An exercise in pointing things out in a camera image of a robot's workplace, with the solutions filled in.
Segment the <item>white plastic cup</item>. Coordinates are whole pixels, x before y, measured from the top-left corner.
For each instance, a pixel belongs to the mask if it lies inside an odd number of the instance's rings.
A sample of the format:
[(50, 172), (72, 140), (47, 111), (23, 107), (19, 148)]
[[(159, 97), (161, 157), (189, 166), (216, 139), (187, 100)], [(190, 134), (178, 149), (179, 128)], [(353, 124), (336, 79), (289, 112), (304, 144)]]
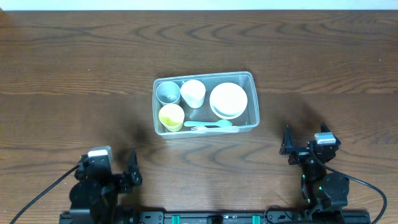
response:
[(180, 92), (189, 107), (197, 109), (203, 105), (206, 88), (201, 81), (189, 80), (185, 82), (182, 85)]

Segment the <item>mint green plastic spoon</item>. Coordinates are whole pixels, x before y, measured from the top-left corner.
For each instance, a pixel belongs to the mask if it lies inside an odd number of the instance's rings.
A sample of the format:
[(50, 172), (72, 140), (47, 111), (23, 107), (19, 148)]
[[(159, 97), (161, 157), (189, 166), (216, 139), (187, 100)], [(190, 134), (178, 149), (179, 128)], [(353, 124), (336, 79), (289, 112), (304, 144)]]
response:
[(186, 127), (194, 127), (194, 126), (217, 126), (219, 128), (226, 128), (232, 126), (232, 122), (227, 119), (220, 119), (215, 122), (209, 121), (185, 121), (184, 126)]

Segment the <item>clear plastic container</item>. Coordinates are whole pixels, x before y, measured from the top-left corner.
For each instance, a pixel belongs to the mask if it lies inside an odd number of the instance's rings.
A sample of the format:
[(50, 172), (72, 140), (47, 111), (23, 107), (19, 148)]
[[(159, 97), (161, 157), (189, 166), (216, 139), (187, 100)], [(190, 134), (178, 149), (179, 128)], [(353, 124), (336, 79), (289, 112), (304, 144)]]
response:
[(185, 112), (186, 121), (215, 122), (220, 120), (220, 118), (217, 117), (217, 115), (215, 115), (210, 108), (209, 97), (214, 87), (216, 87), (221, 83), (228, 82), (228, 83), (235, 83), (240, 87), (242, 87), (248, 97), (248, 105), (243, 114), (231, 120), (233, 126), (238, 126), (239, 133), (244, 133), (251, 131), (252, 128), (255, 128), (260, 123), (259, 103), (257, 98), (256, 86), (252, 74), (248, 71), (207, 73), (207, 74), (187, 75), (179, 77), (165, 77), (165, 78), (158, 78), (153, 83), (152, 113), (154, 118), (154, 129), (159, 136), (162, 136), (165, 139), (177, 139), (177, 138), (194, 138), (200, 136), (212, 136), (219, 134), (232, 134), (224, 132), (192, 131), (191, 127), (185, 127), (185, 126), (183, 126), (181, 130), (177, 132), (171, 132), (168, 129), (166, 129), (166, 127), (160, 122), (159, 111), (162, 107), (162, 104), (156, 97), (155, 94), (156, 88), (162, 82), (174, 82), (179, 87), (181, 87), (185, 82), (189, 80), (201, 81), (206, 87), (206, 95), (205, 95), (204, 104), (198, 109), (193, 109), (189, 107), (184, 100), (180, 100), (179, 105), (182, 107), (182, 109)]

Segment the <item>white plastic fork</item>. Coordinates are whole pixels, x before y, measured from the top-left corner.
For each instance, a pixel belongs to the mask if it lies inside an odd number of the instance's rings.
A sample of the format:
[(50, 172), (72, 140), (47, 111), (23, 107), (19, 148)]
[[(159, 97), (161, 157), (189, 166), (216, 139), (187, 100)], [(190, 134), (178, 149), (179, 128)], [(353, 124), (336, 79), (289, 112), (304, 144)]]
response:
[(228, 127), (215, 127), (209, 128), (207, 126), (194, 126), (191, 128), (192, 131), (206, 131), (206, 132), (224, 132), (224, 133), (238, 133), (238, 126), (228, 126)]

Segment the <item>yellow plastic cup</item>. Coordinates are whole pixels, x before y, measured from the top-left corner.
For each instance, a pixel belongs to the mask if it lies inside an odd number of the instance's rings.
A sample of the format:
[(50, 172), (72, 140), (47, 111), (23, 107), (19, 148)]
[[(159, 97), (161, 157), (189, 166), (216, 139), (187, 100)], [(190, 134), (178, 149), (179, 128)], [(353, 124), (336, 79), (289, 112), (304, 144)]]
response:
[(165, 105), (159, 111), (160, 122), (171, 132), (181, 130), (184, 119), (184, 110), (176, 104)]

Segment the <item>grey plastic cup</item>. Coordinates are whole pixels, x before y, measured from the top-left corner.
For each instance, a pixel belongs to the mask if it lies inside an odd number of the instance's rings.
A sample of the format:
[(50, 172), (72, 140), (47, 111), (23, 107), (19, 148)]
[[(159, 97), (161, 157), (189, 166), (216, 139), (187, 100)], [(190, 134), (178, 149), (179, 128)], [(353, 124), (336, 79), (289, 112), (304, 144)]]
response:
[(180, 87), (174, 82), (162, 82), (156, 88), (155, 94), (162, 105), (180, 103)]

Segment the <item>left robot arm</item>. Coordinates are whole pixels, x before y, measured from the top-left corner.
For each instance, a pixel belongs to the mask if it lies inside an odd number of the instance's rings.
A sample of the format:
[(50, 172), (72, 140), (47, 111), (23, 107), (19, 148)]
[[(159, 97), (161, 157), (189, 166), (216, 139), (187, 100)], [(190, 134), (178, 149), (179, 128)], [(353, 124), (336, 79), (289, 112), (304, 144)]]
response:
[(127, 160), (127, 171), (114, 174), (111, 148), (101, 146), (82, 155), (69, 197), (72, 223), (138, 223), (136, 212), (118, 204), (118, 195), (131, 193), (142, 184), (136, 152)]

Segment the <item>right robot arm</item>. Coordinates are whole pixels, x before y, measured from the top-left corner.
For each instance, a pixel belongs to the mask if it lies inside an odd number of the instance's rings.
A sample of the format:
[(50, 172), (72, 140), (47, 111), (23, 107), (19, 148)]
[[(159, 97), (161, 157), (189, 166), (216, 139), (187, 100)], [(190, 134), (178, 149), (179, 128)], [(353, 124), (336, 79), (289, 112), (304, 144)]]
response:
[(294, 146), (289, 127), (285, 128), (279, 154), (288, 155), (290, 165), (301, 167), (301, 192), (308, 201), (308, 208), (295, 212), (293, 221), (344, 220), (341, 209), (348, 204), (349, 180), (341, 174), (328, 173), (325, 167), (336, 156), (340, 144), (324, 123), (305, 147)]

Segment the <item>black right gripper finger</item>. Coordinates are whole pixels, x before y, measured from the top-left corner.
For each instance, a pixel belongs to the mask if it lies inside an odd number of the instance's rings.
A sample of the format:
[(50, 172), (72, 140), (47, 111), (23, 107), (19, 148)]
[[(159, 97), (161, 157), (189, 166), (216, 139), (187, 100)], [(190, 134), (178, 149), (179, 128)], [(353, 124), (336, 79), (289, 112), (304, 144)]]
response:
[(294, 149), (293, 141), (292, 141), (292, 136), (290, 133), (289, 126), (285, 126), (285, 132), (284, 132), (284, 137), (280, 146), (280, 155), (288, 155), (290, 154)]
[[(321, 133), (325, 133), (325, 132), (331, 132), (330, 129), (328, 128), (328, 126), (325, 123), (321, 124)], [(335, 136), (336, 138), (336, 145), (340, 145), (341, 141)]]

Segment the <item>white plastic bowl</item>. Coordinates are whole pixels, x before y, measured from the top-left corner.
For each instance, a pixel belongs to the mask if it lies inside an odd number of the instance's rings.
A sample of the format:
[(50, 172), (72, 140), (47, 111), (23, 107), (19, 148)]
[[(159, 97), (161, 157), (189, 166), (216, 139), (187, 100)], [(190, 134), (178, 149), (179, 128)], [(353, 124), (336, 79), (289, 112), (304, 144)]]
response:
[(235, 83), (221, 83), (210, 93), (210, 108), (221, 119), (235, 119), (243, 114), (248, 97)]

